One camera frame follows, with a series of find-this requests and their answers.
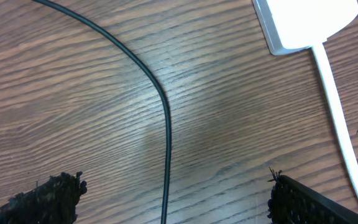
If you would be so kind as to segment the white power strip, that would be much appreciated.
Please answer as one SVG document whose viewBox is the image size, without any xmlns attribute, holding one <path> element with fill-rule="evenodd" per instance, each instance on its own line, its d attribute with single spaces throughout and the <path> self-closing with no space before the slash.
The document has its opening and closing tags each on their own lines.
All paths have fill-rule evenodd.
<svg viewBox="0 0 358 224">
<path fill-rule="evenodd" d="M 268 49 L 287 55 L 327 41 L 358 15 L 357 0 L 253 0 Z"/>
</svg>

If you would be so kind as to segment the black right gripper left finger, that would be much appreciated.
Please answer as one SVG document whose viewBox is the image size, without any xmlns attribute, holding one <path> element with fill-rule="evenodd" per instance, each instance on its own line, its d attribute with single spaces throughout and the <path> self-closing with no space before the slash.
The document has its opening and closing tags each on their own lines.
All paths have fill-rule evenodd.
<svg viewBox="0 0 358 224">
<path fill-rule="evenodd" d="M 19 193 L 0 207 L 0 224 L 73 224 L 76 206 L 87 192 L 83 173 L 62 172 L 27 193 Z"/>
</svg>

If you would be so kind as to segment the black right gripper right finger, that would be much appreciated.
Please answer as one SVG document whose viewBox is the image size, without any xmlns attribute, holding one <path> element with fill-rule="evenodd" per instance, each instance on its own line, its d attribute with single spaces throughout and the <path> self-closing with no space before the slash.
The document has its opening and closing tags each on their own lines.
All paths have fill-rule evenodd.
<svg viewBox="0 0 358 224">
<path fill-rule="evenodd" d="M 358 213 L 326 198 L 281 171 L 272 173 L 275 183 L 268 200 L 273 224 L 358 224 Z"/>
</svg>

